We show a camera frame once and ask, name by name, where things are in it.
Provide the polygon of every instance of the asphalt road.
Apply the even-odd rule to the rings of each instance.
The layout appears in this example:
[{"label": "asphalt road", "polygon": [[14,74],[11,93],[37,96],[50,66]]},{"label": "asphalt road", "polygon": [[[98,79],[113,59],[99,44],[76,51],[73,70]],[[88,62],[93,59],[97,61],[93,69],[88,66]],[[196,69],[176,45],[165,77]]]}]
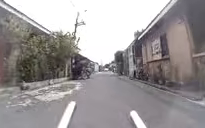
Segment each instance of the asphalt road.
[{"label": "asphalt road", "polygon": [[179,96],[112,73],[94,74],[80,82],[80,90],[50,102],[37,99],[36,91],[0,98],[0,128],[57,128],[72,100],[77,108],[69,128],[134,128],[131,110],[148,128],[205,128],[205,107]]},{"label": "asphalt road", "polygon": [[133,128],[131,110],[148,128],[205,128],[205,106],[110,73],[84,81],[74,100],[70,128]]}]

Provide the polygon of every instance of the tree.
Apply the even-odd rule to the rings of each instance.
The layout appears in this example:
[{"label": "tree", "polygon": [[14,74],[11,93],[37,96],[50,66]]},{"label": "tree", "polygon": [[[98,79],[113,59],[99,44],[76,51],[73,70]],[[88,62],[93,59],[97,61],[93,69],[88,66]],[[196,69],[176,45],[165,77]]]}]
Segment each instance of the tree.
[{"label": "tree", "polygon": [[2,21],[11,42],[19,44],[17,70],[25,82],[65,76],[70,58],[78,52],[77,41],[69,32],[53,32],[50,35],[34,33],[26,22],[10,16]]}]

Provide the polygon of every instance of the sidewalk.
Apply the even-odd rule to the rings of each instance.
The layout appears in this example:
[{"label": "sidewalk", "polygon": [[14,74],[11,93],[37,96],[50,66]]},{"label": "sidewalk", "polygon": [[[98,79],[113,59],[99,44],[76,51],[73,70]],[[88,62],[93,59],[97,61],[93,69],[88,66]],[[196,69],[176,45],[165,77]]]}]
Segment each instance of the sidewalk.
[{"label": "sidewalk", "polygon": [[0,98],[8,97],[9,95],[20,92],[19,87],[5,87],[0,86]]},{"label": "sidewalk", "polygon": [[[121,79],[129,79],[126,76],[118,76]],[[164,91],[168,91],[168,92],[172,92],[174,94],[178,94],[182,97],[185,97],[187,99],[193,100],[193,101],[201,101],[201,102],[205,102],[205,91],[190,91],[189,89],[184,89],[184,88],[174,88],[174,87],[167,87],[165,85],[159,85],[159,84],[154,84],[148,81],[142,81],[142,80],[138,80],[138,79],[131,79],[134,81],[138,81],[147,85],[150,85],[152,87],[164,90]]]}]

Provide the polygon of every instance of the white lane marking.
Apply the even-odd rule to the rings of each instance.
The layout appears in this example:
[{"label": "white lane marking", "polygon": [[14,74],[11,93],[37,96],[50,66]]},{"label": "white lane marking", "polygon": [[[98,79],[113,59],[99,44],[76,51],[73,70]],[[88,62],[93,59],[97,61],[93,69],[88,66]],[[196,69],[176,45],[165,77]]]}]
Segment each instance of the white lane marking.
[{"label": "white lane marking", "polygon": [[132,110],[130,112],[130,116],[136,128],[146,128],[146,125],[143,123],[142,119],[139,117],[138,113],[135,110]]},{"label": "white lane marking", "polygon": [[62,119],[58,125],[58,128],[68,128],[70,119],[73,115],[73,112],[75,110],[76,107],[76,102],[75,101],[71,101],[68,106],[66,107],[66,110],[62,116]]}]

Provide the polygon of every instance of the sky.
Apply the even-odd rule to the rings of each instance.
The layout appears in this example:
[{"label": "sky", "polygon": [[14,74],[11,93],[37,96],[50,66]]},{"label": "sky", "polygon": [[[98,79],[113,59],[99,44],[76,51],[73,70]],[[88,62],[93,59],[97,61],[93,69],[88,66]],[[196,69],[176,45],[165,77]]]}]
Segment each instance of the sky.
[{"label": "sky", "polygon": [[106,64],[126,49],[169,0],[5,0],[51,31],[73,32],[77,12],[80,53]]}]

